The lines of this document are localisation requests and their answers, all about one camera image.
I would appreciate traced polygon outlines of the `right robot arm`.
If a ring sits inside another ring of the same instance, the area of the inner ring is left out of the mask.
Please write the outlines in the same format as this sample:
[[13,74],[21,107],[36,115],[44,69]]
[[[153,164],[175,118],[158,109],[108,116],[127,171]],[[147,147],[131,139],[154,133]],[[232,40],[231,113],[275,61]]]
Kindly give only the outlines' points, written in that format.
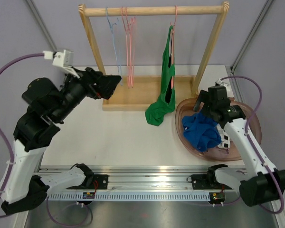
[[240,153],[247,172],[242,174],[224,164],[212,166],[207,171],[207,185],[217,188],[224,184],[237,190],[249,207],[274,200],[283,203],[285,170],[278,170],[267,158],[241,107],[230,103],[224,86],[212,86],[200,92],[193,110],[200,111],[223,128]]

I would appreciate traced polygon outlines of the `blue tank top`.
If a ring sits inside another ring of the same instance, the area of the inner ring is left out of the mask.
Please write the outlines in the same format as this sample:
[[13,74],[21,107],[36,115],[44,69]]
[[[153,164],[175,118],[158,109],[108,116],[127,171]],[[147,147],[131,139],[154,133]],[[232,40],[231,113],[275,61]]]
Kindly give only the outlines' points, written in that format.
[[199,152],[206,152],[222,143],[217,130],[218,123],[202,113],[185,116],[182,119],[183,135]]

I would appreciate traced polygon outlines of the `light blue wire hanger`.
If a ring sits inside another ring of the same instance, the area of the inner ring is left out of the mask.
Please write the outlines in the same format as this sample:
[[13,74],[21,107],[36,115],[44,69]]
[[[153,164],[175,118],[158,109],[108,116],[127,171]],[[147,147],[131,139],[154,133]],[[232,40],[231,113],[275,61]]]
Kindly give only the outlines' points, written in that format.
[[115,55],[115,60],[116,60],[116,66],[117,66],[117,71],[118,71],[118,75],[120,75],[122,77],[122,66],[121,66],[121,62],[120,62],[120,50],[116,47],[116,34],[118,31],[118,26],[119,26],[119,19],[117,18],[116,21],[114,23],[112,23],[109,19],[109,15],[108,15],[108,7],[105,8],[105,12],[106,12],[106,19],[108,21],[109,24],[109,29],[112,35],[112,43],[113,43],[113,48],[114,48],[114,55]]

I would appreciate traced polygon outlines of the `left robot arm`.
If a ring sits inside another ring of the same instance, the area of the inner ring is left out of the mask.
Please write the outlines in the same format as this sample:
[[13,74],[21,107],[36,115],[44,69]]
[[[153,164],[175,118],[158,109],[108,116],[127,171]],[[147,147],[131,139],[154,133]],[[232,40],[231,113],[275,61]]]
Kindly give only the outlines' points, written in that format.
[[28,104],[18,120],[13,136],[13,157],[0,182],[1,208],[5,216],[37,208],[51,194],[65,189],[95,187],[94,172],[85,164],[49,177],[40,177],[34,170],[59,132],[59,125],[86,98],[109,99],[121,81],[120,75],[104,75],[90,67],[66,74],[56,87],[46,77],[32,81],[22,94]]

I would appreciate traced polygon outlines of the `pink hanger of striped top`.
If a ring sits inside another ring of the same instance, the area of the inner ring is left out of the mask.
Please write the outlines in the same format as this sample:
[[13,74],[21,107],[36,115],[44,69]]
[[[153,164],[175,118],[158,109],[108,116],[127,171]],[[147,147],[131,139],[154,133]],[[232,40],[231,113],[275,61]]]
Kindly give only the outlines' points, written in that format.
[[131,29],[130,22],[128,20],[127,8],[121,7],[121,17],[123,22],[123,27],[125,30],[125,40],[126,40],[126,57],[127,57],[127,85],[128,88],[133,87],[133,76],[132,76],[132,39],[131,39]]

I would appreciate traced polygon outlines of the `black white striped tank top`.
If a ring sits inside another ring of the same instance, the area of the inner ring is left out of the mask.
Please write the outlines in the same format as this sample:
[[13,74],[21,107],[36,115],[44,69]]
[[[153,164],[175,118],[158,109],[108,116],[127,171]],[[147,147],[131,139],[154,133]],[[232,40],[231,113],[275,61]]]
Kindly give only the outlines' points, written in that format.
[[221,137],[221,143],[218,145],[218,148],[229,149],[231,147],[231,140],[229,135],[224,131],[223,128],[221,128],[219,124],[216,126],[216,128]]

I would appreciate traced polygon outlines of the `green tank top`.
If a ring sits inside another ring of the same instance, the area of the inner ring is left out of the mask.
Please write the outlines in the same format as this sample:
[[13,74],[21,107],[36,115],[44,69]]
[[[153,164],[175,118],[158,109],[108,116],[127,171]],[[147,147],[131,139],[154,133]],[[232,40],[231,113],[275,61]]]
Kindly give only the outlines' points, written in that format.
[[175,65],[172,63],[172,31],[169,27],[166,45],[162,54],[160,94],[156,102],[152,103],[145,111],[148,124],[159,126],[164,116],[175,110],[176,95],[174,88]]

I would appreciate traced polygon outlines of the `pink hanger of green top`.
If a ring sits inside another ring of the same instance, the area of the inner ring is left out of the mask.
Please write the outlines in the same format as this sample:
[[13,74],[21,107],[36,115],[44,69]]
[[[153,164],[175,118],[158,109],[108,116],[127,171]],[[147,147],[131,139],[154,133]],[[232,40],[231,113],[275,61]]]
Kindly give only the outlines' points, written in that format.
[[177,5],[175,5],[175,19],[174,19],[174,24],[171,23],[172,30],[170,33],[170,67],[174,65],[174,52],[175,52],[175,44],[174,44],[174,37],[175,37],[175,25],[177,21],[177,12],[178,8]]

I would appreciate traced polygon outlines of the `pink hanger of blue top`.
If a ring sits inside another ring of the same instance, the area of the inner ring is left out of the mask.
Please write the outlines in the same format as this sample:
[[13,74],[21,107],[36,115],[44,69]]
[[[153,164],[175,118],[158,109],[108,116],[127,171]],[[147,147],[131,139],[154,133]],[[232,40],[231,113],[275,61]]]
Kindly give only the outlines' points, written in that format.
[[132,76],[133,76],[133,85],[134,85],[134,59],[135,59],[135,30],[136,30],[136,18],[128,18],[130,22],[131,29],[131,39],[132,39]]

